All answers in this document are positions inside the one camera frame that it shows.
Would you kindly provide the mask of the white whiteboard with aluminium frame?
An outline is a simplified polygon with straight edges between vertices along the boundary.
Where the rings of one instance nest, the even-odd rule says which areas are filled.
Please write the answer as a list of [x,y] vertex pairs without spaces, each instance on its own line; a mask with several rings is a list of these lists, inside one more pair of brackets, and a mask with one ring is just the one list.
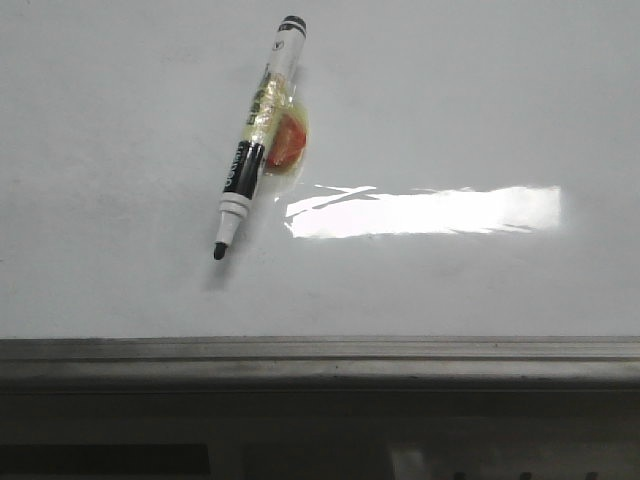
[[554,384],[639,385],[637,2],[2,3],[3,391]]

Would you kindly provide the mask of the black whiteboard marker with tape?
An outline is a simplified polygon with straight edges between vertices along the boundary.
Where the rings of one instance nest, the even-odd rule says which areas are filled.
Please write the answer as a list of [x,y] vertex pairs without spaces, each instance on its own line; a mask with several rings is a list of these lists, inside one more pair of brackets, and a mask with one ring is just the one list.
[[213,250],[216,260],[224,258],[249,214],[285,109],[293,101],[293,79],[306,37],[307,25],[299,16],[288,15],[278,26],[225,179]]

